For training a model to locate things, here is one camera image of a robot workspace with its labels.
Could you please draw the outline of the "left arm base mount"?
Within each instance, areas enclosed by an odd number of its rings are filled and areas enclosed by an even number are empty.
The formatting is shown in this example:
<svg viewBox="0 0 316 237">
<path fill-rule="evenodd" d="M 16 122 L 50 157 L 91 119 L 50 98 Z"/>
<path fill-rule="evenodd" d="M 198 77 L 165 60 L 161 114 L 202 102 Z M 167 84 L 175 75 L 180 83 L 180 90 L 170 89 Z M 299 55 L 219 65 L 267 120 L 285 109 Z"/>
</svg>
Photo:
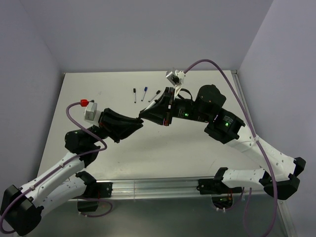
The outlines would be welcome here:
<svg viewBox="0 0 316 237">
<path fill-rule="evenodd" d="M 81 213 L 95 212 L 99 206 L 99 200 L 102 198 L 110 198 L 112 194 L 112 182 L 96 182 L 87 185 L 86 190 L 80 198 L 88 200 L 77 201 L 77 209 Z"/>
</svg>

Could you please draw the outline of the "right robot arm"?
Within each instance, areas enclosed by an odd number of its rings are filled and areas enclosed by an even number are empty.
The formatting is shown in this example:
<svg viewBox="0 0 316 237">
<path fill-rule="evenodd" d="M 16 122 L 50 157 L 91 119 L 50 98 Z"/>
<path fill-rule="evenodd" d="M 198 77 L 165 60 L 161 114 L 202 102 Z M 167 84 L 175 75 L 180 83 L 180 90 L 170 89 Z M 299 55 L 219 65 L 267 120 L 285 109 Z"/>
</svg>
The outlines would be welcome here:
<svg viewBox="0 0 316 237">
<path fill-rule="evenodd" d="M 297 192 L 298 176 L 304 171 L 306 161 L 289 157 L 258 136 L 252 136 L 242 119 L 223 109 L 226 97 L 215 85 L 202 86 L 195 100 L 174 94 L 175 89 L 167 87 L 159 99 L 139 113 L 140 118 L 164 126 L 171 125 L 173 118 L 205 122 L 204 131 L 211 138 L 259 165 L 258 169 L 242 170 L 221 167 L 213 178 L 198 181 L 200 194 L 240 193 L 242 188 L 253 188 L 272 197 L 277 189 L 277 198 L 286 200 Z"/>
</svg>

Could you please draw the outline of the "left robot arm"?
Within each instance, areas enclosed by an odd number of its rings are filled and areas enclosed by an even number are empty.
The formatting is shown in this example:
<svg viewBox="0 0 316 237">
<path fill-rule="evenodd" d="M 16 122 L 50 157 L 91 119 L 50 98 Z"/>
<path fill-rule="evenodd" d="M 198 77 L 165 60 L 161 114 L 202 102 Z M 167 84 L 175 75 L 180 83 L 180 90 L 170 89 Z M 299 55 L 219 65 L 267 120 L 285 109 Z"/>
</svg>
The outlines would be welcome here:
<svg viewBox="0 0 316 237">
<path fill-rule="evenodd" d="M 98 154 L 107 149 L 106 138 L 119 143 L 143 127 L 140 118 L 120 115 L 111 109 L 100 112 L 92 109 L 85 128 L 70 114 L 70 109 L 79 106 L 76 102 L 66 108 L 68 119 L 78 127 L 65 135 L 65 156 L 42 175 L 17 187 L 11 185 L 4 191 L 0 208 L 0 221 L 11 226 L 9 235 L 24 236 L 31 232 L 42 218 L 70 199 L 89 198 L 96 192 L 96 180 L 84 169 L 92 164 Z"/>
</svg>

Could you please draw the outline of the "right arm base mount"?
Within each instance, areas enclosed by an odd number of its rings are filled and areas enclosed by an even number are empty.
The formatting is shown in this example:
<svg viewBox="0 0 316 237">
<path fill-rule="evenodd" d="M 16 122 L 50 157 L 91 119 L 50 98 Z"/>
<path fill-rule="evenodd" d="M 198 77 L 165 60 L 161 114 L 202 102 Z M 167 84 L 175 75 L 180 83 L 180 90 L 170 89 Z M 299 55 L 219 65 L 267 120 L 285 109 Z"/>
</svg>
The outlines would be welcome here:
<svg viewBox="0 0 316 237">
<path fill-rule="evenodd" d="M 199 179 L 196 189 L 200 195 L 224 195 L 223 197 L 211 198 L 216 210 L 226 210 L 233 205 L 232 191 L 220 181 Z"/>
</svg>

